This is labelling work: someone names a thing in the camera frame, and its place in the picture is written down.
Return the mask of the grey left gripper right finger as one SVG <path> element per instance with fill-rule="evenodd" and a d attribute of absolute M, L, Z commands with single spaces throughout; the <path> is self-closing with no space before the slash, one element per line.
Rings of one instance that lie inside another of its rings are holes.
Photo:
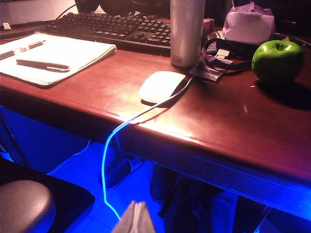
<path fill-rule="evenodd" d="M 134 232 L 155 233 L 155 227 L 145 202 L 135 204 L 134 208 Z"/>

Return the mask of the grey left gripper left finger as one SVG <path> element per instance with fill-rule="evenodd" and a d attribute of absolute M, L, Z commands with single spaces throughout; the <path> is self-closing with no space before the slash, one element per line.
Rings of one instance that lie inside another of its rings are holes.
<path fill-rule="evenodd" d="M 134 209 L 136 202 L 132 201 L 125 212 L 122 214 L 120 220 L 112 230 L 112 233 L 129 233 L 134 219 Z"/>

